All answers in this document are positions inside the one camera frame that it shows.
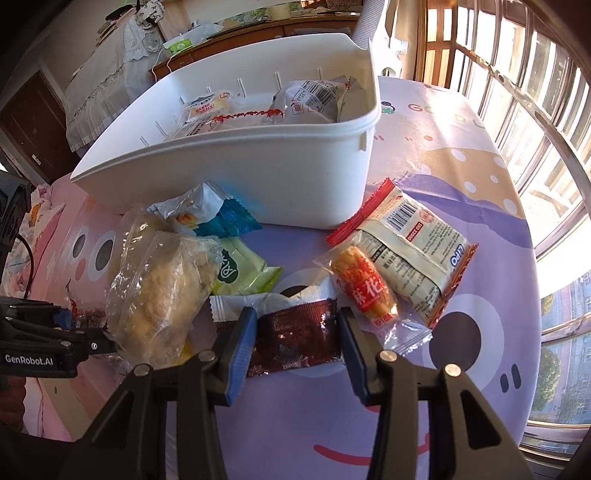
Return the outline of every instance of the black cable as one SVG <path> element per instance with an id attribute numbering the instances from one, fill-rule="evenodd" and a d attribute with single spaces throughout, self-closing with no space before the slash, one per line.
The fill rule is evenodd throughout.
<path id="1" fill-rule="evenodd" d="M 27 241 L 22 237 L 22 235 L 20 233 L 17 234 L 17 238 L 25 246 L 25 248 L 27 249 L 27 252 L 29 252 L 29 258 L 31 259 L 31 271 L 29 272 L 29 280 L 27 281 L 27 287 L 25 288 L 25 295 L 22 298 L 23 300 L 26 300 L 29 296 L 29 292 L 31 291 L 31 284 L 33 283 L 33 273 L 35 271 L 35 263 L 33 261 L 33 252 L 31 251 L 31 247 L 29 247 L 29 244 L 27 243 Z"/>

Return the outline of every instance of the barcode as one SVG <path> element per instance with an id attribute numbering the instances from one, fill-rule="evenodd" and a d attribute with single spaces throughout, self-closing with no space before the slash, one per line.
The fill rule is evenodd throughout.
<path id="1" fill-rule="evenodd" d="M 314 80 L 306 80 L 302 88 L 314 95 L 324 106 L 335 98 L 336 87 L 333 85 L 324 85 Z"/>
<path id="2" fill-rule="evenodd" d="M 403 199 L 400 205 L 386 217 L 386 221 L 399 232 L 415 213 L 417 213 L 417 207 Z"/>

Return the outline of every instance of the lace tablecloth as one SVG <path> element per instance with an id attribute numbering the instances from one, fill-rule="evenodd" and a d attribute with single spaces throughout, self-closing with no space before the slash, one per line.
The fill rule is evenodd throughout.
<path id="1" fill-rule="evenodd" d="M 158 51 L 146 48 L 146 38 L 132 15 L 97 47 L 66 88 L 66 137 L 72 151 L 99 138 L 154 84 L 150 68 Z M 160 40 L 156 46 L 150 50 L 159 50 Z"/>

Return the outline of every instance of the cartoon mouth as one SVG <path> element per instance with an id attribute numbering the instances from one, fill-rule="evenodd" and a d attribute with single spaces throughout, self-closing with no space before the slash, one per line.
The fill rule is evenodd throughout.
<path id="1" fill-rule="evenodd" d="M 379 407 L 367 407 L 368 410 L 378 413 Z M 357 465 L 357 466 L 369 466 L 371 463 L 371 457 L 348 455 L 347 453 L 337 452 L 330 448 L 322 445 L 314 445 L 314 451 L 321 454 L 323 457 L 328 458 L 339 463 L 345 463 L 346 465 Z M 429 451 L 429 432 L 425 434 L 425 442 L 417 447 L 417 454 L 422 455 Z"/>

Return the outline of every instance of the green snack package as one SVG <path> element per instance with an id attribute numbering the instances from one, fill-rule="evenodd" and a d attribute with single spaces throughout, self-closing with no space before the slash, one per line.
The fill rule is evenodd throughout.
<path id="1" fill-rule="evenodd" d="M 267 263 L 238 237 L 220 238 L 223 262 L 214 295 L 251 295 L 270 291 L 281 275 L 281 267 Z"/>

